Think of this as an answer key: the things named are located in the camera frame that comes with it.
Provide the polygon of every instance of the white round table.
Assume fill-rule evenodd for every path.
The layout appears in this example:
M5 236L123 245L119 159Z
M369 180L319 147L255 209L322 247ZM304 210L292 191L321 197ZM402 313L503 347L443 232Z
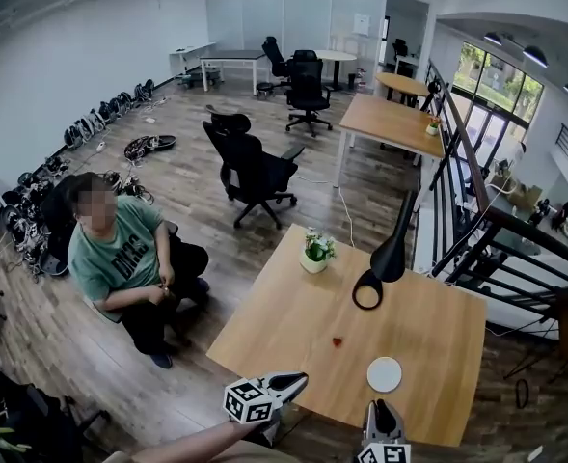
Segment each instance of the white round table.
M335 62L335 69L333 70L333 89L338 91L341 89L339 85L339 62L350 62L356 60L356 55L344 53L343 51L336 50L314 50L315 54L320 60L330 60Z

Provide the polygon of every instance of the white round coaster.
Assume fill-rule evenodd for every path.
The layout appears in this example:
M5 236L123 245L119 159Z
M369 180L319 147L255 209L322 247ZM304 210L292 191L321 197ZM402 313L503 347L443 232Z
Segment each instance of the white round coaster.
M391 357L377 358L367 369L367 382L378 393L389 393L401 382L401 365Z

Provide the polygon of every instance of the green foliage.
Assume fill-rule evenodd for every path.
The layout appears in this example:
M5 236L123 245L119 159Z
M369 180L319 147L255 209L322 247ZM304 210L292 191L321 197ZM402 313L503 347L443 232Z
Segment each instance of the green foliage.
M326 238L322 231L310 228L305 234L305 254L314 262L335 257L335 240Z

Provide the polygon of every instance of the person's arm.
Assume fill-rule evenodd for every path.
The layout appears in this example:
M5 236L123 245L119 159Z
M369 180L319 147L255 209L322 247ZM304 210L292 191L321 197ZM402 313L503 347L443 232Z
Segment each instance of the person's arm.
M258 423L224 422L190 436L140 451L136 463L204 463L254 430Z
M140 302L152 302L157 305L166 296L166 292L159 286L140 286L139 288L120 289L113 291L103 300L95 301L95 306L103 311L122 309Z
M165 222L159 224L154 236L157 260L159 260L159 277L161 283L170 286L175 282L175 271L170 265L170 234Z

